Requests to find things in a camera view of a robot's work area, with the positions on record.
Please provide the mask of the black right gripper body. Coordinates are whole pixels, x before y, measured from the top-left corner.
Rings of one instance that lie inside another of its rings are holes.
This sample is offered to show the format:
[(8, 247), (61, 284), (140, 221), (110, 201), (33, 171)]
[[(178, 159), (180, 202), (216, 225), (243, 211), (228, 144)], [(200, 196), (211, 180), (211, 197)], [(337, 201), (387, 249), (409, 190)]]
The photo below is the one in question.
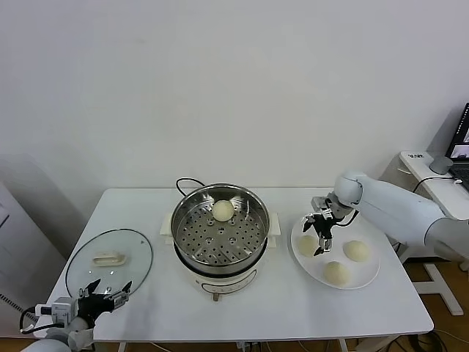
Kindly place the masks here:
[(335, 225), (335, 218), (330, 214), (319, 214), (313, 215), (313, 227), (318, 234), (319, 238), (332, 238), (331, 228)]

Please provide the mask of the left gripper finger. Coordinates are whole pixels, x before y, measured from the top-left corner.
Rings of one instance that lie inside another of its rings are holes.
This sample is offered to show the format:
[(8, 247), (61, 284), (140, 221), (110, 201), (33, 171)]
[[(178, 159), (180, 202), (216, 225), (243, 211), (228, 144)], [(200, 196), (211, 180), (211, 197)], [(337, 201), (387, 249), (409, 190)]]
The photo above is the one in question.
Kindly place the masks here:
[(100, 284), (101, 279), (97, 279), (93, 282), (90, 282), (85, 288), (80, 288), (78, 291), (78, 296), (80, 298), (86, 298), (94, 294), (97, 286)]
[(121, 307), (129, 300), (131, 287), (132, 282), (129, 281), (121, 290), (115, 293), (105, 294), (105, 300), (110, 304), (111, 307)]

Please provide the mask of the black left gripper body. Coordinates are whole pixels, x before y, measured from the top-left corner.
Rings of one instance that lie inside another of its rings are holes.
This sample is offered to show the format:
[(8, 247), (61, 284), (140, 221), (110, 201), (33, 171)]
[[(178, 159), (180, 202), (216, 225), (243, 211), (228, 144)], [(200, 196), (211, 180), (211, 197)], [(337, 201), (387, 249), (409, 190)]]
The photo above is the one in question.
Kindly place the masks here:
[(87, 323), (94, 323), (104, 312), (114, 310), (114, 301), (106, 295), (90, 295), (78, 300), (78, 316)]

